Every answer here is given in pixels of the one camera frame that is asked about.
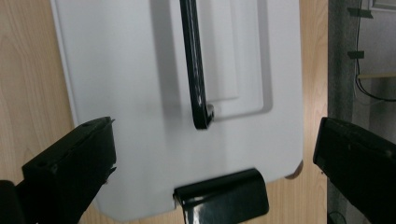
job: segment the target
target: black clamp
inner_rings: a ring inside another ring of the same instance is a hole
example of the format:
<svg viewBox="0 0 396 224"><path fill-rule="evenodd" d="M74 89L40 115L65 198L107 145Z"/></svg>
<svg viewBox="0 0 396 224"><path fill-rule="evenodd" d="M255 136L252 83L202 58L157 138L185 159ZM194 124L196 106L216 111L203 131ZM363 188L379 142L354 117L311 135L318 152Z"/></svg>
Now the black clamp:
<svg viewBox="0 0 396 224"><path fill-rule="evenodd" d="M350 122L323 118L314 164L371 223L396 223L396 145Z"/></svg>
<svg viewBox="0 0 396 224"><path fill-rule="evenodd" d="M250 169L175 189L186 223L240 223L269 211L265 182Z"/></svg>
<svg viewBox="0 0 396 224"><path fill-rule="evenodd" d="M78 223L116 162L110 117L91 120L23 165L23 181L0 180L1 224Z"/></svg>

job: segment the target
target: white tray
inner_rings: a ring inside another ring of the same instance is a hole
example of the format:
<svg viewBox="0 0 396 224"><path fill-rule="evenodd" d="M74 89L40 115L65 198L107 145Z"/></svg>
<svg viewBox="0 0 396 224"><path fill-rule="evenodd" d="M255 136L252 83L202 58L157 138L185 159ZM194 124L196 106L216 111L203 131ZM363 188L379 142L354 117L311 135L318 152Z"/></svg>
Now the white tray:
<svg viewBox="0 0 396 224"><path fill-rule="evenodd" d="M75 124L116 120L118 169L96 205L117 220L174 209L176 187L251 167L269 182L303 158L299 2L197 1L207 131L192 122L178 0L51 1Z"/></svg>

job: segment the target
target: wooden table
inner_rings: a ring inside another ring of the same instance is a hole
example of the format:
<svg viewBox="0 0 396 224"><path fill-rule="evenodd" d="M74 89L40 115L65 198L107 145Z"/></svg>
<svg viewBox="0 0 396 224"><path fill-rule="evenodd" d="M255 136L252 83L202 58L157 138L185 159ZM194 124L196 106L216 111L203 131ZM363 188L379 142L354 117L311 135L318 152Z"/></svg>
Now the wooden table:
<svg viewBox="0 0 396 224"><path fill-rule="evenodd" d="M301 0L304 169L267 185L270 212L247 223L324 224L326 176L312 163L327 114L328 0ZM73 128L50 0L0 0L0 179L19 183L21 167ZM116 223L91 206L81 223ZM184 223L181 208L133 224Z"/></svg>

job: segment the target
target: black handle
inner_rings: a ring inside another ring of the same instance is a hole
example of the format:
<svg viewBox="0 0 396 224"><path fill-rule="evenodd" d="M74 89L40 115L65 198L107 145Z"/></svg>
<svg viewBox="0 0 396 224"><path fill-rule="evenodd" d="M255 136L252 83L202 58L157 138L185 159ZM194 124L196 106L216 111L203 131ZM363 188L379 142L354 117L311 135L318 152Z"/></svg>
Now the black handle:
<svg viewBox="0 0 396 224"><path fill-rule="evenodd" d="M196 129L207 129L214 118L214 111L213 105L206 104L196 2L195 0L180 0L180 7L187 72L189 74L192 117Z"/></svg>

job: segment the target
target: cable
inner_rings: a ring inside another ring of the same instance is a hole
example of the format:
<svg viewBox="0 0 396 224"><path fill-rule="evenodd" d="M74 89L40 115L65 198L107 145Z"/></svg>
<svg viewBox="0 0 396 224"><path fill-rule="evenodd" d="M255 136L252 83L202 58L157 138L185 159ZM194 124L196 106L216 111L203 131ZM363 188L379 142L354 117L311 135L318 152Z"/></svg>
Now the cable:
<svg viewBox="0 0 396 224"><path fill-rule="evenodd" d="M361 3L362 3L362 0L359 3L359 10L361 10ZM358 51L358 49L359 49L360 30L361 30L361 17L358 18L358 27L356 29L356 51ZM361 84L361 80L358 78L358 75L360 73L361 73L361 66L359 64L359 59L356 59L356 62L355 62L355 78L354 78L355 79L355 85L358 87L359 91L361 91L363 94L378 100L378 102L374 102L373 104L370 104L370 105L374 105L374 104L377 104L377 103L380 103L380 102L396 102L396 99L382 98L382 97L373 95L370 92L368 92L366 89L364 89L363 85ZM354 93L355 93L355 98L358 99L358 97L356 95L356 92L355 92L355 88L354 88Z"/></svg>

